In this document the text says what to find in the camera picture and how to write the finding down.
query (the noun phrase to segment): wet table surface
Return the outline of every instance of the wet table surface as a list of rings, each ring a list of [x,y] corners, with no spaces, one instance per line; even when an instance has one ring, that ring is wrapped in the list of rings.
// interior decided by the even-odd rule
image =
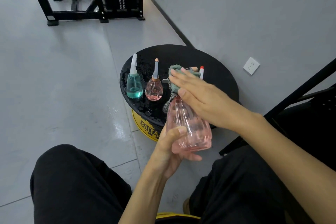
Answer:
[[[182,67],[204,66],[203,80],[224,91],[231,99],[239,101],[238,86],[230,71],[214,57],[183,45],[164,44],[148,47],[137,52],[137,71],[142,80],[143,96],[140,99],[131,99],[126,94],[127,76],[131,68],[132,56],[126,61],[120,73],[120,89],[129,106],[143,119],[159,127],[166,123],[166,114],[162,111],[164,104],[170,98],[168,83],[162,83],[163,95],[158,101],[149,101],[145,96],[145,87],[154,72],[155,59],[159,59],[160,80],[168,77],[171,65],[179,64]]]

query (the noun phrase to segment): forearm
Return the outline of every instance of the forearm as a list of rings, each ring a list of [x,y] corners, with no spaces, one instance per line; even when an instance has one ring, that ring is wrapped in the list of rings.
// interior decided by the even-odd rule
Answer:
[[[119,224],[154,223],[158,212],[166,178],[151,168],[145,167],[136,188],[121,216]]]
[[[336,223],[336,172],[251,114],[237,131],[259,153],[316,224]]]

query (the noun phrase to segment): shoe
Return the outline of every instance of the shoe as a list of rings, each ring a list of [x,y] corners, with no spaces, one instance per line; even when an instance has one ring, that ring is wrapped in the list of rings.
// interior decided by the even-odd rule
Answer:
[[[191,215],[191,214],[190,214],[190,209],[189,209],[189,199],[190,199],[190,197],[188,197],[188,198],[183,202],[183,206],[182,206],[182,208],[183,208],[183,213],[184,213],[184,214]]]

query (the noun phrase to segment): white wall socket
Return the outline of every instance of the white wall socket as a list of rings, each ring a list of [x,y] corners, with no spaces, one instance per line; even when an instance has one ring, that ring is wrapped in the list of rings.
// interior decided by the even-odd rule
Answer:
[[[257,68],[260,66],[260,64],[258,62],[256,62],[256,60],[254,58],[249,58],[249,60],[246,62],[246,64],[244,65],[244,69],[250,74],[252,75],[255,70],[257,70]]]

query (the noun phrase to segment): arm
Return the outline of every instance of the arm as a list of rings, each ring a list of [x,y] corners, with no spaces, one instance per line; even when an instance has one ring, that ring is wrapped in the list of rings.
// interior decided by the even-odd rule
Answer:
[[[166,181],[175,173],[181,161],[184,158],[195,161],[202,159],[191,152],[172,153],[173,142],[185,136],[186,132],[186,127],[177,127],[166,133],[164,126],[119,224],[154,223]]]
[[[186,70],[171,71],[180,97],[217,127],[239,133],[268,163],[316,224],[336,223],[336,172],[224,92]]]

